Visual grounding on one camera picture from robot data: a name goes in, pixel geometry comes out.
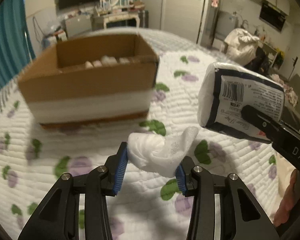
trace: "printed label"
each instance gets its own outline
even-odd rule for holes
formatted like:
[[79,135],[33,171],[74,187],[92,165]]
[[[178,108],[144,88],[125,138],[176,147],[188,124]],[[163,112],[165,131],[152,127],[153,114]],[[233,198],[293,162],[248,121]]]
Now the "printed label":
[[242,107],[253,106],[278,122],[283,110],[284,93],[254,80],[222,75],[219,100],[216,122],[249,136],[267,139],[264,132],[242,119]]

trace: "human hand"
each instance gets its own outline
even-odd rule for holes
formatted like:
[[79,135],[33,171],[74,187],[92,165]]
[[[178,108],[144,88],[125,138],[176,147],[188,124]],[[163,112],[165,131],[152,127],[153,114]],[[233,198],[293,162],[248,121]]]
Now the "human hand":
[[294,170],[290,177],[290,184],[287,187],[287,189],[284,193],[283,199],[280,203],[280,206],[274,215],[273,224],[275,227],[278,227],[279,225],[284,224],[289,219],[290,211],[294,207],[294,204],[295,204],[293,188],[296,183],[296,180],[297,180],[297,170]]

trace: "bed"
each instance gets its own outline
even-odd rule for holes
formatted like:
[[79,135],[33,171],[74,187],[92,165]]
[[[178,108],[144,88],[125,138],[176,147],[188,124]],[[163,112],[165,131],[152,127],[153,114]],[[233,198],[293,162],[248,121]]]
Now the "bed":
[[[229,62],[170,33],[135,28],[113,28],[103,33],[139,32],[160,55],[160,66],[148,120],[158,120],[166,137],[180,135],[197,126],[197,94],[206,67],[214,61]],[[17,239],[24,224],[50,187],[63,172],[84,174],[102,165],[117,152],[131,132],[149,132],[143,120],[110,122],[68,130],[43,130],[34,120],[13,79],[0,91],[0,224]],[[200,129],[189,155],[204,156],[201,165],[211,173],[237,173],[270,216],[278,195],[276,152],[271,145],[239,140]],[[122,190],[107,197],[114,240],[185,239],[192,199],[176,189],[176,181],[127,166]],[[216,216],[219,215],[216,196]],[[84,214],[84,195],[80,198]],[[84,224],[79,219],[79,236]],[[216,239],[220,221],[216,219]]]

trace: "cardboard box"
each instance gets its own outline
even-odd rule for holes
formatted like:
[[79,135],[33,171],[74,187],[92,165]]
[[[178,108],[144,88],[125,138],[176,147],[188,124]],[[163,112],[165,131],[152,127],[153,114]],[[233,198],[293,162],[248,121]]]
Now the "cardboard box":
[[[103,56],[131,63],[85,68]],[[46,49],[18,79],[37,122],[45,127],[146,116],[158,57],[136,34],[69,40]]]

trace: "metal screw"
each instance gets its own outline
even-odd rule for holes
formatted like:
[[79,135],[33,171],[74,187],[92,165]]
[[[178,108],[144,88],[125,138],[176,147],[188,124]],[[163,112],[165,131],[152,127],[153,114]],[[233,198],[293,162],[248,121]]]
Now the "metal screw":
[[101,166],[97,167],[97,171],[99,171],[99,172],[104,172],[106,170],[107,170],[107,167],[104,166],[104,165],[101,165]]
[[237,174],[234,174],[234,173],[231,173],[231,174],[229,175],[229,177],[230,177],[230,179],[232,179],[232,180],[237,180],[237,179],[238,179],[238,175],[237,175]]
[[64,173],[61,175],[61,179],[63,179],[63,180],[68,180],[68,179],[70,179],[70,177],[71,177],[70,173]]
[[203,168],[201,166],[194,166],[193,169],[194,169],[195,172],[203,171]]

